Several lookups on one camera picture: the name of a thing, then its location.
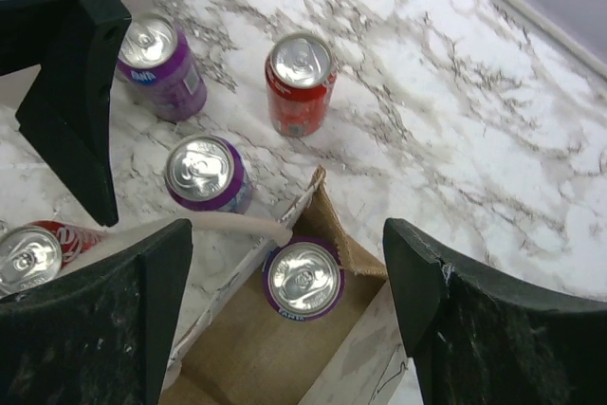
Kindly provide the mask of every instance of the can lid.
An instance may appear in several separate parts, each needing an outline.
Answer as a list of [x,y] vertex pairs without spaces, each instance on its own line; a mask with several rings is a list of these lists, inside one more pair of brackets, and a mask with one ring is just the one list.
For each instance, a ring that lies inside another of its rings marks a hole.
[[153,68],[167,62],[176,48],[171,22],[157,13],[143,13],[126,30],[119,58],[134,68]]
[[0,239],[0,296],[52,280],[61,264],[61,245],[49,230],[26,226],[8,232]]
[[167,185],[190,201],[209,201],[221,194],[234,176],[234,158],[219,139],[185,138],[169,154],[165,168]]
[[270,294],[282,308],[302,316],[317,315],[339,297],[340,265],[318,244],[298,242],[274,258],[268,279]]
[[307,32],[284,37],[270,53],[270,63],[278,78],[296,88],[322,83],[333,66],[326,43]]

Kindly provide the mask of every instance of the marble surface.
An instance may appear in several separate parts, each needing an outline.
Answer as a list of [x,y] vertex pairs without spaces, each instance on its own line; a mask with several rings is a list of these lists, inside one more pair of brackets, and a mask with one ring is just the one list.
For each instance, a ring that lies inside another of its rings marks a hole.
[[[209,101],[172,125],[115,84],[116,230],[176,209],[164,161],[180,138],[204,131],[236,145],[274,216],[321,164],[342,224],[377,257],[384,219],[401,217],[531,283],[607,301],[605,92],[489,0],[157,2],[184,27]],[[321,131],[282,138],[268,118],[263,61],[302,28],[331,44],[340,75]],[[0,198],[7,226],[94,226],[3,106]]]

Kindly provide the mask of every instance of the can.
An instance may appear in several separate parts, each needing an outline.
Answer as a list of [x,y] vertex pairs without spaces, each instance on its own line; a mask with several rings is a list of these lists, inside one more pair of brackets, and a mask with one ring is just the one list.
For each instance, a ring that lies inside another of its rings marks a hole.
[[54,279],[62,264],[52,232],[25,226],[0,239],[0,298]]
[[207,101],[207,87],[183,30],[160,14],[148,12],[133,19],[117,67],[163,120],[185,120]]
[[179,142],[167,158],[164,179],[171,197],[192,211],[245,213],[253,194],[240,154],[215,136]]
[[77,227],[53,220],[37,220],[28,223],[28,225],[44,228],[55,236],[61,246],[62,267],[74,261],[78,255],[96,246],[108,236],[108,233],[104,231]]
[[329,46],[299,32],[284,37],[266,59],[266,87],[272,125],[281,135],[305,137],[321,128],[337,78]]
[[345,272],[334,246],[322,239],[294,237],[268,255],[263,280],[274,310],[292,321],[309,322],[335,308]]

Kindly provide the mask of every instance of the purple can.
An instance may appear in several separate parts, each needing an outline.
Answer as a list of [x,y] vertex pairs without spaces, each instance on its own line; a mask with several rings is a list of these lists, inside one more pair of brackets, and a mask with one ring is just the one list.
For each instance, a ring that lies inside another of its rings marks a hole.
[[207,101],[207,87],[186,36],[160,14],[149,12],[133,19],[117,67],[161,119],[185,120]]
[[264,262],[263,278],[269,304],[295,322],[309,322],[329,313],[345,285],[335,246],[311,237],[294,237],[272,251]]
[[169,154],[164,179],[173,199],[192,211],[245,213],[253,187],[240,154],[219,137],[196,135]]

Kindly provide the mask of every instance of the can rim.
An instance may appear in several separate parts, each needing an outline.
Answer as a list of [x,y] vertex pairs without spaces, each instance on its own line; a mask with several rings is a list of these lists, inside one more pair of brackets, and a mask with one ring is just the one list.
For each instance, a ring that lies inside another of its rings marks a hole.
[[[122,50],[122,44],[124,43],[124,40],[126,40],[126,34],[128,33],[128,29],[131,28],[133,26],[133,24],[135,24],[137,21],[141,21],[142,19],[157,19],[159,21],[162,21],[163,23],[165,23],[168,26],[169,30],[171,31],[170,51],[167,52],[166,56],[162,57],[162,59],[159,59],[152,64],[134,64],[129,61],[123,60],[120,56],[121,50]],[[178,42],[179,37],[178,37],[177,30],[176,30],[173,22],[167,16],[160,14],[157,11],[144,11],[143,13],[137,13],[133,16],[133,19],[132,19],[131,24],[129,25],[128,29],[126,29],[126,33],[124,34],[124,39],[122,40],[122,44],[120,44],[120,51],[119,51],[119,55],[118,55],[119,60],[123,64],[132,66],[134,69],[137,69],[137,70],[157,68],[163,64],[166,64],[169,61],[169,59],[171,59],[171,57],[175,54],[175,50],[177,49],[177,42]]]
[[[61,244],[59,243],[59,240],[57,239],[57,237],[55,237],[55,235],[50,231],[47,230],[46,228],[42,228],[42,227],[37,227],[35,225],[24,225],[23,227],[18,227],[18,228],[14,228],[12,230],[7,231],[4,235],[2,235],[0,237],[0,257],[6,257],[6,254],[4,253],[3,250],[3,246],[5,245],[6,242],[8,242],[8,240],[11,238],[11,236],[18,234],[19,232],[22,231],[26,231],[26,232],[35,232],[38,234],[42,234],[44,237],[46,237],[49,241],[49,244],[52,245],[52,247],[54,248],[55,252],[57,253],[56,258],[57,261],[53,261],[51,263],[52,267],[49,267],[47,270],[51,270],[52,271],[52,275],[50,277],[48,277],[47,279],[45,279],[44,283],[46,282],[50,282],[51,280],[53,280],[55,277],[57,277],[57,274],[59,274],[59,271],[61,270],[61,266],[63,264],[63,250],[61,247]],[[8,288],[0,285],[0,298],[3,296],[7,296],[8,294],[12,294],[12,293],[17,293],[19,291],[24,291],[25,289],[28,288],[24,288],[23,290],[14,290],[11,289],[10,286]]]
[[[318,43],[320,46],[322,46],[322,49],[324,49],[324,51],[326,52],[326,55],[329,58],[329,65],[326,66],[326,69],[323,71],[321,76],[319,76],[318,80],[314,84],[297,84],[292,81],[287,81],[283,77],[281,77],[281,75],[278,73],[278,71],[276,71],[276,64],[274,62],[275,57],[276,57],[276,52],[286,42],[291,41],[291,40],[296,40],[298,38],[305,38],[305,39]],[[274,73],[274,75],[276,75],[276,78],[278,80],[280,80],[281,83],[286,84],[289,87],[293,87],[294,89],[312,89],[312,88],[320,85],[324,80],[326,80],[329,77],[329,75],[331,74],[331,71],[333,70],[333,66],[335,64],[335,58],[333,57],[333,53],[331,52],[331,48],[329,47],[328,43],[326,43],[325,40],[323,40],[318,35],[316,35],[312,32],[308,32],[308,31],[290,33],[290,34],[286,35],[285,37],[281,38],[278,42],[276,42],[276,44],[269,51],[267,58],[269,60],[270,68],[272,69],[272,72]]]
[[[330,266],[336,272],[337,283],[335,289],[331,293],[330,299],[327,300],[325,305],[313,311],[302,312],[298,311],[297,309],[293,309],[287,305],[284,305],[282,300],[276,297],[275,293],[273,292],[273,286],[271,284],[271,276],[272,271],[274,270],[274,265],[278,263],[281,257],[285,256],[287,253],[292,251],[293,248],[299,246],[306,246],[308,249],[312,247],[312,249],[324,255],[329,260]],[[281,313],[280,311],[283,310],[290,315],[299,317],[300,321],[305,322],[316,320],[329,313],[339,302],[345,286],[345,271],[341,267],[341,261],[339,255],[337,254],[337,249],[332,244],[322,239],[313,237],[297,236],[291,239],[291,241],[286,246],[273,250],[264,261],[263,272],[265,274],[264,289],[267,300],[272,306],[272,308],[274,308],[279,313]]]
[[[214,144],[215,146],[217,146],[221,149],[221,151],[225,154],[226,158],[228,159],[228,162],[230,165],[230,172],[229,172],[228,179],[226,180],[226,185],[224,185],[220,189],[219,192],[214,193],[210,196],[196,197],[196,196],[192,196],[191,194],[184,192],[183,189],[181,189],[175,183],[175,180],[173,178],[173,173],[171,173],[171,169],[174,166],[176,154],[178,152],[180,152],[180,150],[185,145],[190,144],[195,141],[200,141],[200,140],[211,142],[212,144]],[[203,202],[213,201],[215,198],[218,198],[219,196],[221,196],[228,190],[228,188],[230,187],[230,184],[234,180],[235,168],[236,168],[236,166],[235,166],[234,156],[233,156],[230,148],[224,143],[224,141],[221,138],[214,137],[212,135],[192,135],[192,136],[186,137],[186,138],[182,139],[181,141],[179,141],[175,145],[175,147],[173,148],[173,150],[171,151],[169,156],[167,157],[167,161],[164,166],[164,178],[167,182],[167,187],[169,188],[169,190],[171,192],[175,193],[180,198],[184,198],[184,199],[186,199],[188,201],[192,201],[194,203],[203,203]]]

